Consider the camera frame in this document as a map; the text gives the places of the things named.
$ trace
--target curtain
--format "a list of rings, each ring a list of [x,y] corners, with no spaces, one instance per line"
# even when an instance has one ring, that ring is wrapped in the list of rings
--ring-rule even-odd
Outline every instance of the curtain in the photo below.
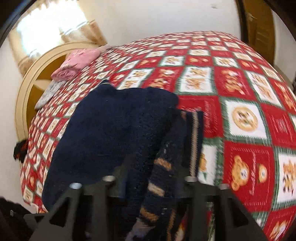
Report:
[[[9,42],[21,74],[44,53],[67,42],[105,45],[98,24],[89,21],[77,0],[38,0],[9,33]]]

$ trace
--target black fabric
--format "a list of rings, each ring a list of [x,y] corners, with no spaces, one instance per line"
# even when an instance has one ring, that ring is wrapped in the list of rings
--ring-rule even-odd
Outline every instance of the black fabric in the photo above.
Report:
[[[203,113],[180,111],[177,104],[165,90],[116,90],[103,81],[78,104],[55,149],[42,193],[47,210],[71,183],[96,183],[129,156],[118,236],[159,239],[175,204],[177,171],[190,162],[198,170],[202,147]]]
[[[111,175],[125,156],[133,153],[136,167],[129,174],[133,187],[128,188],[133,204],[127,209],[135,219],[177,104],[175,94],[151,87],[116,90],[104,82],[90,92],[77,105],[53,153],[42,193],[46,209],[52,208],[72,182],[95,183]]]
[[[13,149],[14,160],[19,160],[20,163],[24,163],[25,157],[28,152],[28,139],[24,139],[17,142],[15,148]]]
[[[26,214],[30,214],[30,212],[20,204],[0,197],[0,240],[13,241],[16,238],[20,241],[29,240],[33,231],[23,219]]]

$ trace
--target checkered bedspread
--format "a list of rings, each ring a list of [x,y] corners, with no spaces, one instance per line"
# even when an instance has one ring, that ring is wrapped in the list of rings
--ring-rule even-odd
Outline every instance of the checkered bedspread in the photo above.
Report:
[[[199,180],[229,183],[270,240],[284,235],[296,213],[296,97],[267,61],[221,32],[115,47],[63,85],[29,129],[21,170],[26,202],[46,211],[41,194],[52,154],[78,103],[106,78],[118,89],[163,88],[179,96],[179,108],[201,108]]]

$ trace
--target metal bolt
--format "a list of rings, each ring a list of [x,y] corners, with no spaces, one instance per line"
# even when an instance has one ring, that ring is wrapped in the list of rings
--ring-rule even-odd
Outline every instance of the metal bolt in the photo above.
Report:
[[[113,182],[113,181],[115,181],[115,177],[114,176],[104,176],[103,181],[104,182]]]
[[[197,182],[197,177],[187,176],[187,177],[184,177],[184,180],[188,183],[195,183],[195,182]]]
[[[70,188],[72,188],[72,189],[80,189],[80,188],[82,188],[82,184],[81,183],[71,183]]]

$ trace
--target pink folded cloth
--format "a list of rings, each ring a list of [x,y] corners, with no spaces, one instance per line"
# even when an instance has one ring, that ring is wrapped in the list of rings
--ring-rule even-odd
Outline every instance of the pink folded cloth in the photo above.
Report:
[[[109,48],[109,45],[104,45],[96,49],[72,51],[61,67],[52,73],[51,78],[57,82],[72,80],[79,71],[83,70]]]

